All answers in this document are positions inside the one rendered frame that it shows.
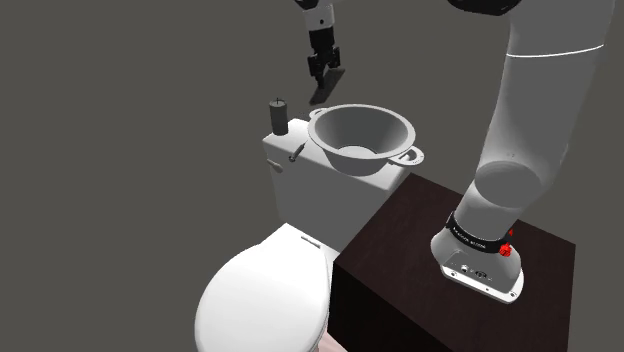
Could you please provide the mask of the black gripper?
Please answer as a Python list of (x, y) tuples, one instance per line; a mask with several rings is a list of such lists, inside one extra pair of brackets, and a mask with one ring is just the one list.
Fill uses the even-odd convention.
[(325, 63), (319, 56), (326, 55), (327, 67), (336, 69), (341, 65), (340, 48), (335, 47), (333, 27), (309, 31), (308, 34), (313, 50), (313, 55), (307, 58), (310, 76), (316, 80), (317, 88), (323, 89)]

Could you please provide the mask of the dark grey cylinder candle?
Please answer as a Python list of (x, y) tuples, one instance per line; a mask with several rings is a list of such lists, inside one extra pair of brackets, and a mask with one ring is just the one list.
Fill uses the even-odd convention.
[(276, 98), (269, 102), (272, 133), (276, 136), (283, 136), (289, 132), (287, 103)]

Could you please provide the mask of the white toilet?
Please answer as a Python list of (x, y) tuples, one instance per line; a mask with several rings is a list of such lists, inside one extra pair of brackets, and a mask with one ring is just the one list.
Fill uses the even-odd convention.
[[(332, 264), (407, 171), (336, 171), (293, 119), (263, 140), (281, 225), (229, 259), (213, 276), (195, 316), (198, 352), (331, 352), (327, 336)], [(306, 146), (295, 162), (288, 157)]]

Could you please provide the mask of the dark brown robot stand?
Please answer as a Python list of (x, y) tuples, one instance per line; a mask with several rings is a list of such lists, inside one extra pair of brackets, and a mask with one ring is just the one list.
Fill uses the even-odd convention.
[(347, 352), (568, 352), (574, 244), (517, 221), (525, 283), (498, 302), (445, 278), (431, 254), (459, 200), (411, 174), (337, 257), (328, 332)]

